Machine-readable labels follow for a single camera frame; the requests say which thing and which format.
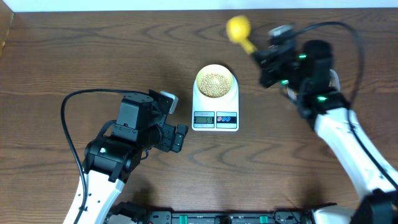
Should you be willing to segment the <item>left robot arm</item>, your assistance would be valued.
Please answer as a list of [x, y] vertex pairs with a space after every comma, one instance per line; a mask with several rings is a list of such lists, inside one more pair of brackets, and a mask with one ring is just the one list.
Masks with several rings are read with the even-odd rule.
[[65, 223], [106, 223], [110, 209], [122, 192], [130, 173], [152, 148], [163, 152], [182, 150], [188, 126], [166, 123], [178, 103], [168, 92], [148, 93], [123, 90], [117, 119], [106, 122], [94, 140], [85, 148], [80, 160], [65, 120], [67, 95], [61, 106], [61, 122], [80, 173], [75, 198], [64, 219]]

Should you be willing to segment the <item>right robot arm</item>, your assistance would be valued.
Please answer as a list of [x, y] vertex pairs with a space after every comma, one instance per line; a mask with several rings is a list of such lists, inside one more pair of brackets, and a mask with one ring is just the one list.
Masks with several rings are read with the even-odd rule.
[[310, 40], [298, 54], [293, 40], [273, 38], [268, 50], [250, 56], [261, 69], [260, 83], [281, 82], [300, 116], [333, 151], [359, 197], [356, 210], [336, 204], [302, 212], [297, 223], [397, 223], [397, 170], [388, 163], [359, 124], [349, 101], [332, 86], [329, 43]]

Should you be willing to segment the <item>yellow plastic measuring scoop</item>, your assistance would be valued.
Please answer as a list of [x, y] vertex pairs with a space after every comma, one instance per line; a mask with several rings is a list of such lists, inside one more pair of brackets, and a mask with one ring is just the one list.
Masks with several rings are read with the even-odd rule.
[[257, 47], [249, 40], [251, 33], [251, 23], [249, 19], [244, 16], [234, 16], [226, 23], [226, 33], [228, 39], [242, 47], [242, 49], [251, 55], [257, 52]]

